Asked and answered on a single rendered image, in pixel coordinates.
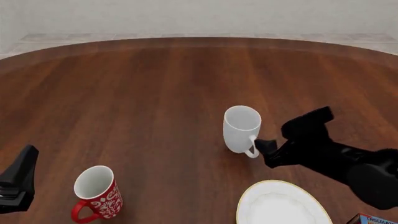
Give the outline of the white plate with gold rim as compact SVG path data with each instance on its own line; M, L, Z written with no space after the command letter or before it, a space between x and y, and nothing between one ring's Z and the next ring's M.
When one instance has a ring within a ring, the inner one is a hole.
M326 210L304 189L283 180L252 184L239 199L236 224L333 224Z

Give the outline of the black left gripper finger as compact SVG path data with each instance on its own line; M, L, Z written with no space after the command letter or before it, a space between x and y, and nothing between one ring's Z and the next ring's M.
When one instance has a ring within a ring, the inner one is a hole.
M0 187L33 187L39 151L26 145L14 162L0 175Z

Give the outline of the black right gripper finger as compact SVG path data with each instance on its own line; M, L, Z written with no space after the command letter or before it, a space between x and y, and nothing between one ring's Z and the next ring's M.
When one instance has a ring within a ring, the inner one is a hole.
M271 155L277 151L277 141L275 139L255 139L254 146L263 155Z

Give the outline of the printed chocolate food box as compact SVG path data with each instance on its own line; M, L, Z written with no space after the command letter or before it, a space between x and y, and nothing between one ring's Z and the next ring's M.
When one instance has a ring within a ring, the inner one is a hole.
M382 218L370 216L367 214L359 213L350 219L346 224L398 224L397 222L390 222Z

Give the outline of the white mug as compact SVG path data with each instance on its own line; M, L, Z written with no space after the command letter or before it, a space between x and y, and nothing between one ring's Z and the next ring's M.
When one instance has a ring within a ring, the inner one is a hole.
M261 127L261 115L248 106L228 108L223 118L223 139L226 147L237 154L257 158L259 151L254 145Z

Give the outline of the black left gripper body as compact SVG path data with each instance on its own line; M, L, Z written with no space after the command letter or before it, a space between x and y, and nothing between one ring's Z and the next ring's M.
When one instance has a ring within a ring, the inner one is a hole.
M28 211L34 195L34 184L0 182L0 213Z

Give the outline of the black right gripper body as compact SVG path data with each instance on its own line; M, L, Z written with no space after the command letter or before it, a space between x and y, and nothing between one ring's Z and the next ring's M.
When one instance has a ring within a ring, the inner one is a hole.
M294 153L295 142L288 140L281 147L277 147L277 151L271 155L263 155L264 163L271 169L281 166L298 165L298 159Z

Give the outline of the red patterned mug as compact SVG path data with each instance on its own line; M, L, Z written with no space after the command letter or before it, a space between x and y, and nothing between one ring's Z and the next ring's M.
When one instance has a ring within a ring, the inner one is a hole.
M107 166L93 166L83 171L76 179L73 190L80 199L71 211L71 218L77 224L87 224L99 218L113 218L123 207L114 173ZM93 214L79 218L83 207L88 207Z

